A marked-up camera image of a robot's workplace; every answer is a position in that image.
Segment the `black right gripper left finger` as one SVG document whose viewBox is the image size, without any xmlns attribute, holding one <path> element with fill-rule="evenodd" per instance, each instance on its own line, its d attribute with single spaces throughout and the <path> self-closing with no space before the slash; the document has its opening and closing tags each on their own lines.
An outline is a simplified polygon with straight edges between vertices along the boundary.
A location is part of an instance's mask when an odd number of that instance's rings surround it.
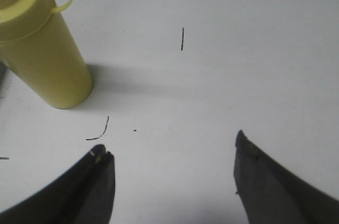
<svg viewBox="0 0 339 224">
<path fill-rule="evenodd" d="M 114 156 L 96 145 L 45 188 L 1 213 L 1 223 L 109 223 Z"/>
</svg>

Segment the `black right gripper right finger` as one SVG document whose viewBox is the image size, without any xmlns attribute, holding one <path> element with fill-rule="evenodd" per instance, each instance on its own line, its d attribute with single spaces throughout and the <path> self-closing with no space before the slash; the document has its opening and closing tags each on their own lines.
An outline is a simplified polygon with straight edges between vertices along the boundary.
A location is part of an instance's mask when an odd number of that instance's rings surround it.
<svg viewBox="0 0 339 224">
<path fill-rule="evenodd" d="M 277 163 L 239 131 L 234 179 L 249 223 L 338 223 L 338 200 Z"/>
</svg>

